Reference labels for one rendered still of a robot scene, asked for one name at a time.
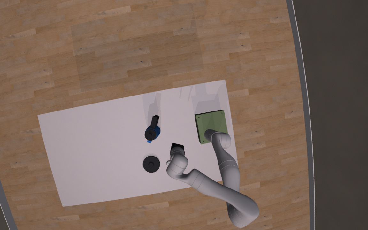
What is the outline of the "blue kettle with black handle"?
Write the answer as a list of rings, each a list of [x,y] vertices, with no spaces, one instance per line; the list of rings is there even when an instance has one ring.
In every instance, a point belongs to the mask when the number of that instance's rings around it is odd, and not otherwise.
[[[145,131],[145,138],[148,143],[151,143],[152,140],[155,140],[155,137],[158,137],[160,134],[160,127],[157,125],[159,121],[159,116],[152,116],[151,125]]]

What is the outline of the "black round disc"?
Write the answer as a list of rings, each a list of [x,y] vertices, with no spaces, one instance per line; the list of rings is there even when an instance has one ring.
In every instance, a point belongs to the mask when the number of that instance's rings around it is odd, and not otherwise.
[[[143,168],[149,173],[156,172],[160,167],[160,161],[155,156],[147,156],[143,161]]]

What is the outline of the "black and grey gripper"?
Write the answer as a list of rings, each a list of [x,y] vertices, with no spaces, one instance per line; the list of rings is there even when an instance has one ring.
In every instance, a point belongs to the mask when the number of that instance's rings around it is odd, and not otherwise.
[[[175,150],[180,150],[183,152],[184,156],[185,156],[185,151],[184,151],[184,146],[183,145],[180,145],[180,144],[176,144],[176,143],[172,143],[172,148],[171,148],[171,151],[170,151],[170,156],[171,156],[171,153]],[[168,160],[166,162],[166,165],[169,166],[169,163],[170,163],[170,160]]]

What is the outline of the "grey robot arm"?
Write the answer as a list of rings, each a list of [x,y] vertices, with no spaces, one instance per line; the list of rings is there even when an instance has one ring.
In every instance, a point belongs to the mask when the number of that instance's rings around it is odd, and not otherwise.
[[[171,178],[189,184],[204,195],[226,201],[231,222],[236,227],[243,228],[257,218],[259,208],[254,200],[240,193],[239,168],[235,159],[224,150],[230,147],[231,137],[227,133],[221,133],[223,132],[208,129],[204,136],[213,144],[223,185],[197,169],[192,169],[189,174],[183,174],[188,165],[188,159],[180,150],[171,153],[171,162],[166,172]]]

